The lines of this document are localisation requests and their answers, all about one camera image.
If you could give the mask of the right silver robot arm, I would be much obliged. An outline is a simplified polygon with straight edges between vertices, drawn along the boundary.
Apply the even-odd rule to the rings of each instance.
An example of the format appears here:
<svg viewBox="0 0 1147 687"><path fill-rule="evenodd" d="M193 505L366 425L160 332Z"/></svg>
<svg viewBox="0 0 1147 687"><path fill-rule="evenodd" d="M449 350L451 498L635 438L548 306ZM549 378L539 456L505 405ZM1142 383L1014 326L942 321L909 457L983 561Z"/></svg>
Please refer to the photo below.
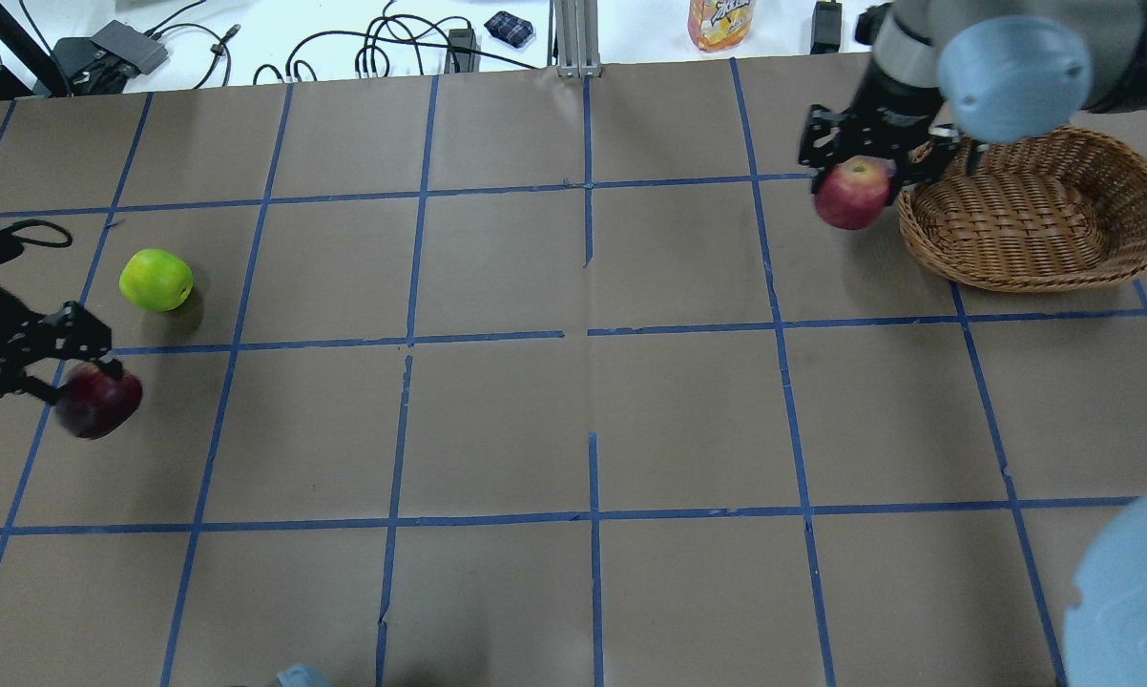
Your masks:
<svg viewBox="0 0 1147 687"><path fill-rule="evenodd" d="M890 195L935 181L959 139L1013 145L1075 114L1147 112L1147 1L890 1L858 18L869 61L843 112L810 106L812 192L855 156Z"/></svg>

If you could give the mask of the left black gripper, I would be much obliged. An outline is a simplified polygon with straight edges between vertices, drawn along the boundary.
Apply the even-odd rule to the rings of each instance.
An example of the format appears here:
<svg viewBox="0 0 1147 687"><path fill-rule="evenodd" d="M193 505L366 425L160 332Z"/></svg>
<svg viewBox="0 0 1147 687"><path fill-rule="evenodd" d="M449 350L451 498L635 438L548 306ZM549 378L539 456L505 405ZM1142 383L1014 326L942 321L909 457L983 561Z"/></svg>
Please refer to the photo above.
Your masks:
<svg viewBox="0 0 1147 687"><path fill-rule="evenodd" d="M10 343L16 335L19 346ZM25 366L47 358L94 364L107 377L123 378L124 366L112 351L112 329L79 302L36 313L0 286L0 397L23 395Z"/></svg>

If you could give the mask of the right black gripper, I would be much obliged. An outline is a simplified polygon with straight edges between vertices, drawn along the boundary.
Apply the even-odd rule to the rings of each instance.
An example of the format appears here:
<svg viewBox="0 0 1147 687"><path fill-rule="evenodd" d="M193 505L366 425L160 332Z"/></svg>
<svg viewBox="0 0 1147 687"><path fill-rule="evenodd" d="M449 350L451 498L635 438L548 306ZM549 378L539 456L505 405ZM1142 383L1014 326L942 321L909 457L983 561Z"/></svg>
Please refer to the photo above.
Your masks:
<svg viewBox="0 0 1147 687"><path fill-rule="evenodd" d="M945 104L939 89L897 81L880 67L867 67L851 110L832 112L809 106L799 136L799 165L810 174L810 193L822 190L830 171L853 156L894 161L894 192L935 184L952 162L973 175L988 143L963 134L928 134Z"/></svg>

